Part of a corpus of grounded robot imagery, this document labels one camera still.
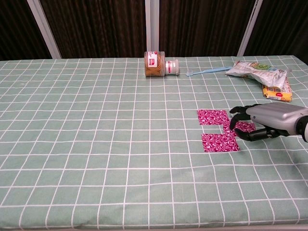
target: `brown curtain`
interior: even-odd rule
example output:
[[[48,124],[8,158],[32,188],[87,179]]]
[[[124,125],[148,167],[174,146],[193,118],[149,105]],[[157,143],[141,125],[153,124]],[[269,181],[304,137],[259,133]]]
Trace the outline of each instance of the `brown curtain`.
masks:
[[[255,0],[160,0],[159,49],[167,56],[230,56]]]
[[[287,54],[308,64],[308,1],[263,0],[245,55]]]
[[[0,0],[0,60],[50,59],[26,0]]]
[[[63,58],[142,57],[144,0],[40,0]]]

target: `blue toothbrush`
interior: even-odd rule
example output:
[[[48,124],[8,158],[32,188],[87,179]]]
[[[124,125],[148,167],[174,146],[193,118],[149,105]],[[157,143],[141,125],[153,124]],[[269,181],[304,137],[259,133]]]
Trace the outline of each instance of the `blue toothbrush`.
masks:
[[[199,71],[199,72],[193,72],[192,70],[188,70],[186,75],[187,76],[193,76],[193,75],[203,74],[203,73],[213,73],[213,72],[218,72],[218,71],[228,71],[231,68],[233,68],[233,67],[232,66],[225,66],[225,67],[218,67],[218,68],[208,69],[208,70]]]

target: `robotic hand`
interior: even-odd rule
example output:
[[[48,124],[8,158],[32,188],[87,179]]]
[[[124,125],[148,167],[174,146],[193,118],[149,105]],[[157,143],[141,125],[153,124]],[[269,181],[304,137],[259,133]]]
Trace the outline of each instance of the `robotic hand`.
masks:
[[[280,135],[302,135],[308,142],[308,108],[286,103],[254,104],[245,107],[234,107],[230,113],[237,113],[230,122],[233,130],[239,120],[249,120],[262,124],[265,128],[253,132],[234,131],[243,140],[257,141]]]

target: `pink patterned cloth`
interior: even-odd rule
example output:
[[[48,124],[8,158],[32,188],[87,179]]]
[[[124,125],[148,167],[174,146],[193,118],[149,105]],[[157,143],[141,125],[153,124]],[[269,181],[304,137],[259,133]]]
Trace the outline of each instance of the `pink patterned cloth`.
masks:
[[[202,134],[201,136],[205,152],[233,152],[240,150],[235,136],[231,133]]]
[[[200,125],[221,125],[229,123],[225,110],[198,110]]]
[[[202,134],[202,144],[205,152],[239,151],[236,133],[230,130],[230,121],[225,110],[198,110],[200,125],[222,125],[223,134]],[[255,124],[239,121],[235,128],[251,132],[256,130]]]

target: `food packet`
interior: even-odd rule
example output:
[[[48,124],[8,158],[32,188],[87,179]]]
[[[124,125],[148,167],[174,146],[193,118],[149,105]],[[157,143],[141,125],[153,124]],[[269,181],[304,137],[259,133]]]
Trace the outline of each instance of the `food packet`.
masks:
[[[285,102],[290,102],[292,100],[292,91],[287,77],[285,78],[284,85],[281,89],[263,85],[262,91],[264,97],[267,99]]]
[[[288,72],[266,64],[237,61],[226,74],[252,78],[265,86],[281,89]]]

